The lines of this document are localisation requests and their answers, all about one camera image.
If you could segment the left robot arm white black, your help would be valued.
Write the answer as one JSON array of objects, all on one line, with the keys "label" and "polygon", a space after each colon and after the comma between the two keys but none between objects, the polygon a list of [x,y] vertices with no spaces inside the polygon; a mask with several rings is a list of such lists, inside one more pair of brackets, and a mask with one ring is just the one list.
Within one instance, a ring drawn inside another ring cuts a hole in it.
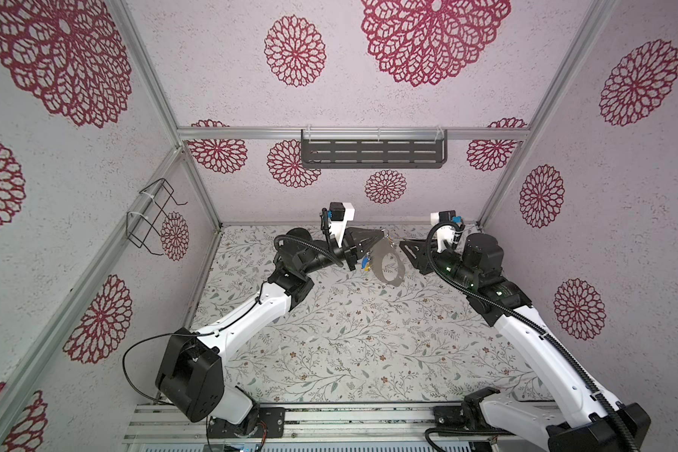
[{"label": "left robot arm white black", "polygon": [[259,404],[246,392],[224,382],[223,365],[269,323],[299,306],[314,287],[311,273],[330,266],[355,269],[384,239],[382,230],[348,227],[341,239],[314,240],[303,228],[274,239],[274,270],[230,314],[198,331],[181,328],[167,334],[158,367],[159,404],[177,408],[191,423],[222,420],[253,433]]}]

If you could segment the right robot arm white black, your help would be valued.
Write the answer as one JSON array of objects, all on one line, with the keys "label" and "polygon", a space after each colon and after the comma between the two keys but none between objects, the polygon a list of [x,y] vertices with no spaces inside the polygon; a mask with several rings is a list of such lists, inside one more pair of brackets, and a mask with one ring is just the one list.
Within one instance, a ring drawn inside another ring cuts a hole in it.
[{"label": "right robot arm white black", "polygon": [[473,310],[520,354],[551,401],[515,401],[493,387],[463,401],[463,428],[444,435],[508,433],[544,451],[638,451],[651,426],[637,403],[625,404],[597,382],[551,333],[531,300],[503,275],[504,250],[483,233],[467,235],[454,220],[423,240],[400,243],[412,266],[461,292]]}]

